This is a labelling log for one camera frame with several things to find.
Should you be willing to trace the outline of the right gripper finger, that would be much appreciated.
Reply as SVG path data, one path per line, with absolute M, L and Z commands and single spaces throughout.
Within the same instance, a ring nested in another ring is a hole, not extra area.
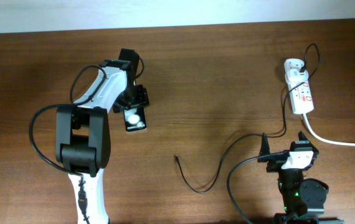
M 261 146 L 259 156 L 266 156 L 270 154 L 270 146 L 268 143 L 268 137 L 265 133 L 262 134 Z
M 298 140 L 300 142 L 309 142 L 308 138 L 305 136 L 305 134 L 302 131 L 298 133 Z

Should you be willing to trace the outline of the black smartphone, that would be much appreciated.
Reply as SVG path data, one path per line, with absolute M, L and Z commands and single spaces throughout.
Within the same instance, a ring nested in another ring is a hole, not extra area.
M 144 108 L 124 110 L 125 129 L 128 133 L 147 129 L 146 115 Z

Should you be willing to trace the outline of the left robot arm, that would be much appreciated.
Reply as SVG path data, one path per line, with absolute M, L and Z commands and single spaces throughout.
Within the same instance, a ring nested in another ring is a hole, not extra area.
M 111 153 L 108 114 L 121 113 L 127 132 L 147 128 L 148 93 L 136 84 L 143 60 L 131 49 L 97 65 L 98 76 L 70 106 L 57 109 L 55 157 L 69 172 L 79 223 L 109 223 L 103 173 Z

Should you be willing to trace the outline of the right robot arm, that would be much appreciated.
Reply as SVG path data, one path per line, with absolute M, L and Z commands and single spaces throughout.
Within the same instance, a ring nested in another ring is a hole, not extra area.
M 262 134 L 257 162 L 267 164 L 268 173 L 278 173 L 278 189 L 283 198 L 284 213 L 276 213 L 273 222 L 277 224 L 324 224 L 344 223 L 338 218 L 320 218 L 325 212 L 324 203 L 329 186 L 318 179 L 306 179 L 304 172 L 314 165 L 319 150 L 298 133 L 298 140 L 282 152 L 270 152 L 268 137 Z

